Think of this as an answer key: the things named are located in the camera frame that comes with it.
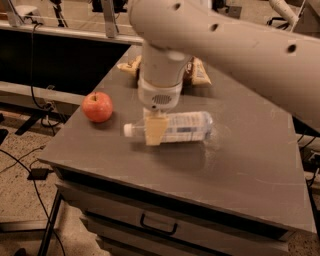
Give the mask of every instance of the metal leg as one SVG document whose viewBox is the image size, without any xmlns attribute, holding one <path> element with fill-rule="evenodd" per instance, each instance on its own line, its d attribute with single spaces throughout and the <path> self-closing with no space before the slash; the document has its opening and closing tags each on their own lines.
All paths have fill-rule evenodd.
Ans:
<svg viewBox="0 0 320 256">
<path fill-rule="evenodd" d="M 61 200 L 62 200 L 62 196 L 59 193 L 59 191 L 57 191 L 54 202 L 53 202 L 52 210 L 49 216 L 49 221 L 47 222 L 47 227 L 42 238 L 42 243 L 40 245 L 38 256 L 45 256 L 47 254 L 53 228 L 59 212 Z"/>
</svg>

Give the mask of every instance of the table surface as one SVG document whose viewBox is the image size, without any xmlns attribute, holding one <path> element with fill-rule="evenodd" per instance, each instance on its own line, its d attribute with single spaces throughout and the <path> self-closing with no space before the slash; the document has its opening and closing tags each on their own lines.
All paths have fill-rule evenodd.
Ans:
<svg viewBox="0 0 320 256">
<path fill-rule="evenodd" d="M 119 62 L 140 54 L 131 46 Z M 291 116 L 205 65 L 212 86 L 184 89 L 174 112 L 208 111 L 206 142 L 145 146 L 123 125 L 142 118 L 134 78 L 116 66 L 97 86 L 114 103 L 112 118 L 91 123 L 81 108 L 39 160 L 289 229 L 316 232 Z"/>
</svg>

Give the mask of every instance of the floor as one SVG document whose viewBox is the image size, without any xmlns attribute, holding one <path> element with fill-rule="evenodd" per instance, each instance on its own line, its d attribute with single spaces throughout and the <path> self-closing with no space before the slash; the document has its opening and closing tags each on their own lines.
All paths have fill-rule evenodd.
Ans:
<svg viewBox="0 0 320 256">
<path fill-rule="evenodd" d="M 242 19 L 254 20 L 259 24 L 265 24 L 270 16 L 274 14 L 267 1 L 231 0 L 227 2 L 243 7 Z M 29 4 L 37 6 L 41 15 L 45 17 L 46 25 L 57 26 L 52 6 L 48 1 L 15 0 L 14 3 L 16 5 Z M 90 29 L 97 32 L 104 31 L 103 15 L 101 13 L 93 13 L 91 4 L 86 0 L 64 1 L 61 6 L 70 28 Z M 128 28 L 126 14 L 121 14 L 117 22 L 119 26 L 122 26 L 120 26 L 121 33 L 132 33 Z M 53 138 L 52 130 L 42 127 L 40 123 L 35 124 L 32 129 L 22 136 L 17 136 L 14 134 L 15 131 L 28 118 L 29 114 L 23 111 L 12 111 L 11 109 L 3 108 L 1 105 L 0 112 L 5 116 L 5 121 L 0 123 L 0 129 L 5 128 L 9 131 L 9 135 L 0 149 L 11 153 L 16 158 L 40 146 L 45 146 Z M 63 125 L 56 127 L 55 132 L 59 132 L 62 127 Z M 37 159 L 37 155 L 40 152 L 41 149 L 34 151 L 23 158 L 21 162 L 28 167 L 30 163 Z M 14 164 L 14 161 L 0 152 L 0 222 L 46 219 L 33 183 L 27 180 L 27 171 L 19 164 L 1 171 L 12 164 Z M 39 162 L 35 162 L 33 167 L 48 168 L 48 166 Z M 45 181 L 37 181 L 36 183 L 47 211 L 51 210 L 56 193 L 55 181 L 57 179 L 55 173 L 50 173 Z M 62 202 L 55 230 L 62 241 L 66 255 L 110 255 L 108 252 L 100 250 L 95 243 L 95 235 L 89 233 L 80 222 L 80 215 L 81 212 L 78 209 Z M 20 247 L 26 248 L 30 256 L 37 255 L 41 238 L 42 232 L 0 234 L 0 255 L 13 256 Z M 289 251 L 290 256 L 320 255 L 319 239 L 316 236 L 311 237 L 298 233 L 291 239 Z M 55 237 L 52 237 L 47 255 L 63 255 Z"/>
</svg>

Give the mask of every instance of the plastic bottle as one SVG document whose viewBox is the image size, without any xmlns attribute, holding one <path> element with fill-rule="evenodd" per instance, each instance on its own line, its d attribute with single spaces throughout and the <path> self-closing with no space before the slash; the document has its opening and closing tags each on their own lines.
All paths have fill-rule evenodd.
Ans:
<svg viewBox="0 0 320 256">
<path fill-rule="evenodd" d="M 206 111 L 167 114 L 169 118 L 161 143 L 202 141 L 210 138 L 212 129 L 212 117 Z M 124 135 L 126 137 L 145 136 L 144 122 L 125 124 Z"/>
</svg>

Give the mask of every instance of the apple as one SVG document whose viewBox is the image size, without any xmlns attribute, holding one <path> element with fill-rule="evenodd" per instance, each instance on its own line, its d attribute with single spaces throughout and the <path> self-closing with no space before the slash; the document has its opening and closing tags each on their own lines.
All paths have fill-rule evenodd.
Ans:
<svg viewBox="0 0 320 256">
<path fill-rule="evenodd" d="M 111 98 L 104 92 L 91 92 L 82 101 L 82 111 L 95 123 L 107 121 L 113 111 Z"/>
</svg>

